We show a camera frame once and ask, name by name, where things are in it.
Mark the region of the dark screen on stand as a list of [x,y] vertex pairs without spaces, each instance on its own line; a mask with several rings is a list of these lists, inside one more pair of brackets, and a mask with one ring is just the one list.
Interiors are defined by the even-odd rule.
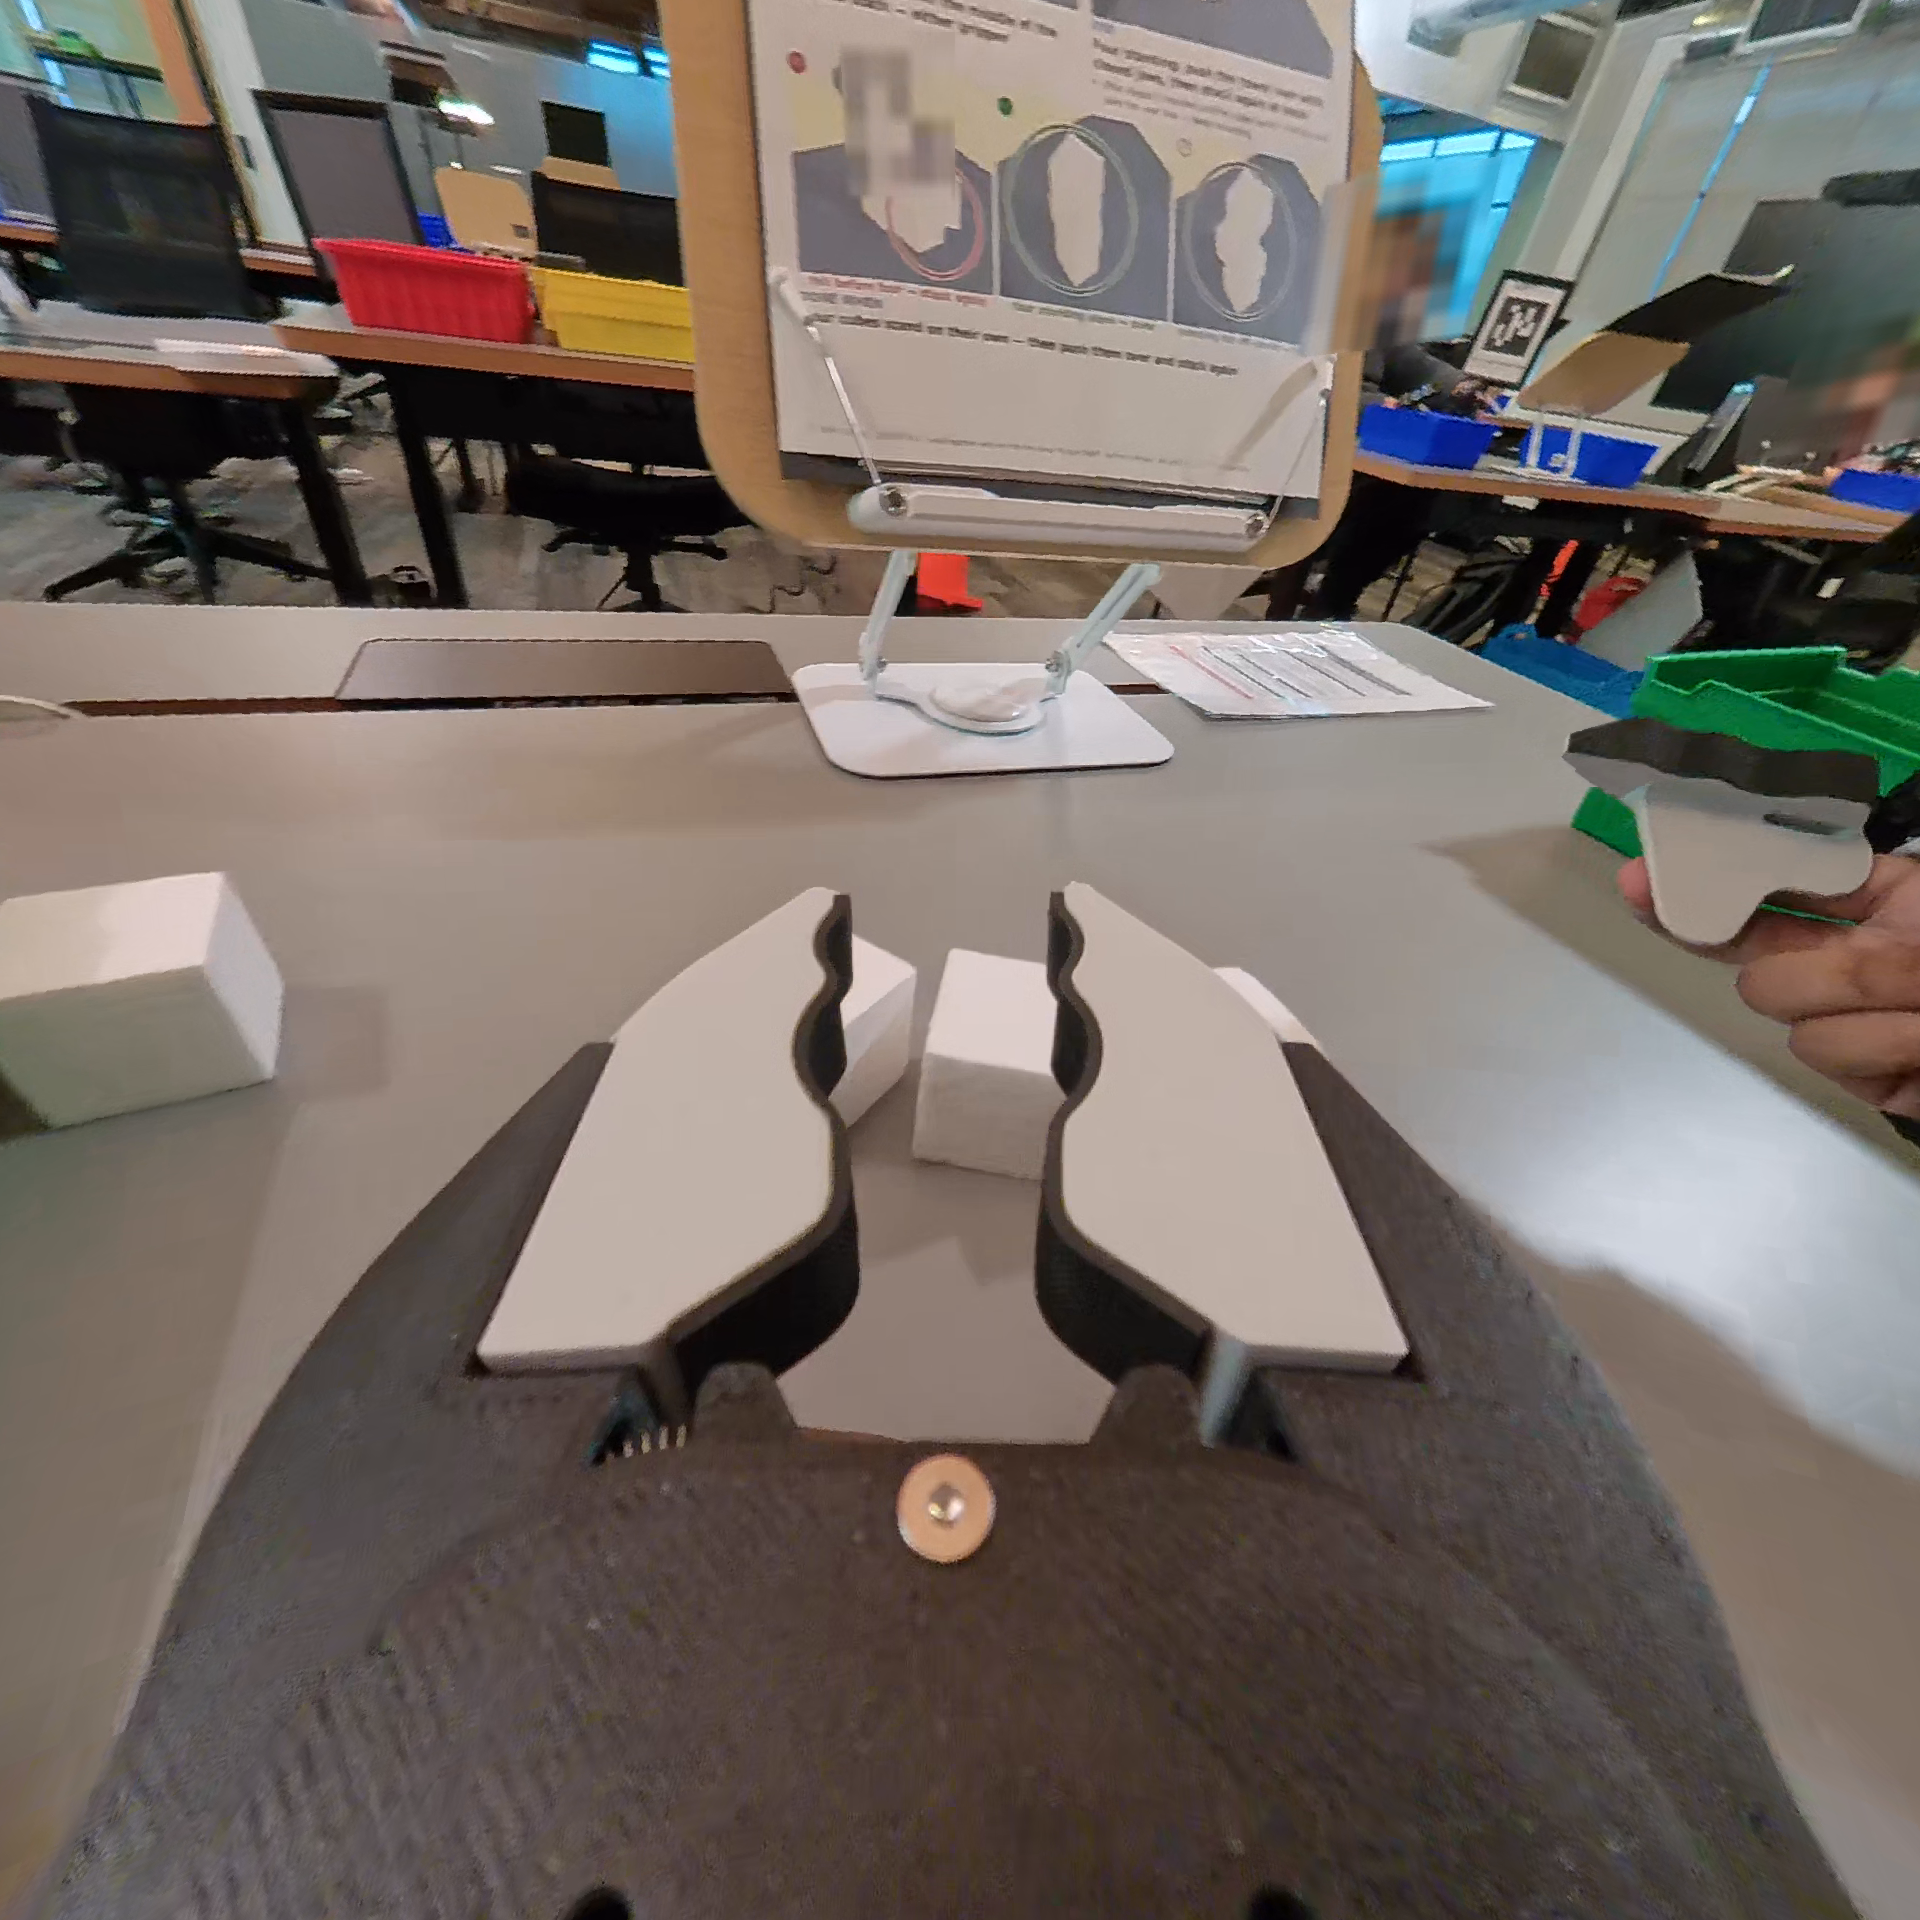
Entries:
[[310,244],[321,239],[421,242],[384,103],[298,90],[254,90],[252,100]]

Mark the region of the black office chair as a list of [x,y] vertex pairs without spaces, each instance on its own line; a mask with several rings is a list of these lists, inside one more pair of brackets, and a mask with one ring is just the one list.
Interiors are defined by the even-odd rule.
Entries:
[[[538,266],[687,287],[672,200],[538,173],[533,207]],[[626,466],[553,448],[505,454],[505,499],[515,516],[553,524],[550,548],[583,544],[619,555],[630,611],[672,608],[657,580],[660,555],[723,562],[723,535],[744,524],[744,513],[713,466],[702,474]]]
[[[67,301],[108,318],[260,321],[234,239],[234,180],[206,126],[30,103],[57,207]],[[225,461],[278,461],[288,438],[270,405],[227,396],[67,385],[71,444],[120,482],[128,509],[168,516],[113,555],[51,580],[61,601],[94,583],[137,583],[184,562],[202,601],[219,559],[298,576],[284,541],[227,537],[192,505],[189,487]]]

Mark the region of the white foam board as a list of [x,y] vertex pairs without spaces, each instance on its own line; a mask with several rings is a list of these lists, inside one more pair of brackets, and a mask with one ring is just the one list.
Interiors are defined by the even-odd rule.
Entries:
[[1613,670],[1642,670],[1650,658],[1671,653],[1704,619],[1704,596],[1696,555],[1681,552],[1629,595],[1615,611],[1600,616],[1578,639],[1583,653]]

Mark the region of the wooden desk with black legs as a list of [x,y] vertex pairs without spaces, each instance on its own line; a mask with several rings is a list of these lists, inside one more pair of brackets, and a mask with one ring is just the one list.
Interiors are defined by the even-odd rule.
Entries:
[[1513,583],[1495,596],[1500,616],[1547,611],[1559,633],[1572,583],[1547,589],[1564,541],[1704,552],[1696,559],[1700,608],[1718,639],[1738,639],[1774,619],[1774,603],[1808,595],[1829,576],[1918,566],[1918,520],[1867,513],[1808,493],[1790,504],[1675,487],[1583,487],[1517,470],[1429,466],[1391,454],[1355,454],[1355,479],[1335,535],[1318,548],[1314,608],[1353,616],[1358,596],[1427,537],[1476,544],[1524,541]]
[[[290,580],[328,580],[345,608],[368,608],[371,580],[349,513],[323,461],[318,411],[340,370],[298,349],[161,339],[150,345],[2,334],[2,454],[51,454],[104,466],[137,516],[104,559],[42,589],[58,603],[97,583],[140,583],[184,562],[197,595],[219,595],[223,566],[257,566]],[[284,458],[294,466],[321,562],[275,537],[217,524],[192,487],[225,461]]]
[[553,448],[687,474],[709,466],[684,363],[356,325],[343,307],[318,305],[294,307],[275,336],[284,349],[383,380],[441,611],[467,611],[467,580],[431,439],[495,444],[505,454]]

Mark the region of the printed instruction sheet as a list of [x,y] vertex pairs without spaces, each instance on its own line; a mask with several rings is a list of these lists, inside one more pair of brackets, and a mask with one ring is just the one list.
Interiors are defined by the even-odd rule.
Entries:
[[780,454],[1314,495],[1353,3],[749,3]]

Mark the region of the yellow plastic bin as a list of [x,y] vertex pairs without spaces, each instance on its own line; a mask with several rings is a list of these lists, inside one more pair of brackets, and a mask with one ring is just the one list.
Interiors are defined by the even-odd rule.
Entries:
[[693,305],[684,283],[529,266],[538,322],[559,349],[693,367]]

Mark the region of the white foam cube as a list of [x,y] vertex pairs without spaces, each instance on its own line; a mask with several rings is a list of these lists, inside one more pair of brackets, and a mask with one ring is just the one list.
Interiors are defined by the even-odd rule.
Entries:
[[924,1032],[911,1152],[1038,1181],[1061,1111],[1046,963],[949,946]]
[[275,1081],[284,982],[227,876],[2,900],[2,1090],[37,1130]]
[[1269,1027],[1269,1034],[1281,1046],[1305,1046],[1318,1050],[1318,1042],[1314,1037],[1305,1021],[1255,974],[1238,967],[1218,967],[1214,975],[1257,1013],[1257,1020]]
[[900,1084],[911,1057],[915,1007],[919,968],[854,934],[851,982],[839,1002],[846,1066],[828,1095],[846,1125],[854,1125]]

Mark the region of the red plastic bin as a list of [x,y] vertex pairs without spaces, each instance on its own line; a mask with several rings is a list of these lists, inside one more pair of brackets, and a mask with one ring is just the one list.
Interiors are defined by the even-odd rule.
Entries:
[[535,339],[535,295],[515,259],[379,239],[318,239],[312,252],[354,325],[514,345]]

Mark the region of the green plastic bin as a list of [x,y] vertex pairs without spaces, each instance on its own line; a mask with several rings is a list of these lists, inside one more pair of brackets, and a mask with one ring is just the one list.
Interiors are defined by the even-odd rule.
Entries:
[[[1632,713],[1608,720],[1638,718],[1689,731],[1728,731],[1759,749],[1870,754],[1880,764],[1880,799],[1866,822],[1866,838],[1873,856],[1918,852],[1912,670],[1866,672],[1839,647],[1675,653],[1653,658]],[[1642,857],[1632,793],[1618,799],[1586,778],[1581,781],[1586,798],[1574,813],[1574,828]],[[1718,785],[1655,778],[1646,787]]]

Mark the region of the person's right hand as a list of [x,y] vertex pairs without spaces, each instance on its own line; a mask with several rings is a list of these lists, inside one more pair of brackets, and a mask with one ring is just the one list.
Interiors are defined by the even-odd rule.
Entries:
[[1878,856],[1843,894],[1783,891],[1728,942],[1686,942],[1738,968],[1738,995],[1790,1050],[1918,1138],[1918,856]]

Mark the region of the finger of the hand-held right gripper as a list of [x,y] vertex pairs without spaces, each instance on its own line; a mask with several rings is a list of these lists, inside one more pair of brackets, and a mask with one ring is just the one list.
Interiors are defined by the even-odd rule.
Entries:
[[1880,799],[1880,764],[1870,754],[1759,749],[1728,731],[1689,731],[1658,718],[1613,718],[1574,731],[1564,762],[1618,799],[1655,778],[1722,785],[1759,799]]
[[1873,863],[1870,811],[1738,787],[1637,787],[1653,915],[1681,942],[1723,946],[1776,894],[1854,891]]

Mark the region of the laminated paper sheet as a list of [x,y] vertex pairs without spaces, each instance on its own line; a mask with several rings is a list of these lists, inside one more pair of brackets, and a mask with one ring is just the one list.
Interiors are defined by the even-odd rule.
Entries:
[[1377,648],[1358,629],[1116,633],[1106,648],[1144,681],[1210,720],[1328,720],[1490,709]]

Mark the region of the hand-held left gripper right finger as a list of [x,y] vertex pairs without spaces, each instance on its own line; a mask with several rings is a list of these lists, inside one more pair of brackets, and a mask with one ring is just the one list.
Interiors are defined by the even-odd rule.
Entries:
[[1269,1376],[1401,1377],[1410,1336],[1309,1107],[1305,1049],[1088,881],[1049,900],[1046,974],[1046,1328],[1112,1390],[1183,1382],[1207,1443]]

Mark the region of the black and white marker sign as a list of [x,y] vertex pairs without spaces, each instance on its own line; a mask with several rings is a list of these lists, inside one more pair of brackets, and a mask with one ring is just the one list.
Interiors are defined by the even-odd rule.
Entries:
[[1501,270],[1469,349],[1460,363],[1465,380],[1493,389],[1517,391],[1555,325],[1564,321],[1574,281],[1531,275],[1510,266]]

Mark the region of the instruction sheet on stand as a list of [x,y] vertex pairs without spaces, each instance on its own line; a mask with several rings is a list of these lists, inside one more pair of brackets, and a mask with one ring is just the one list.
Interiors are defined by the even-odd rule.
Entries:
[[[1160,767],[1165,736],[1084,658],[1165,566],[1276,571],[1309,559],[1346,509],[1358,433],[1366,252],[1380,117],[1355,54],[1355,215],[1318,396],[1314,495],[1154,495],[989,478],[882,474],[871,458],[808,461],[776,444],[772,281],[749,3],[663,3],[693,301],[697,419],[709,462],[759,528],[803,548],[882,555],[851,664],[795,676],[834,767],[871,781]],[[915,611],[919,552],[971,559],[982,611]]]

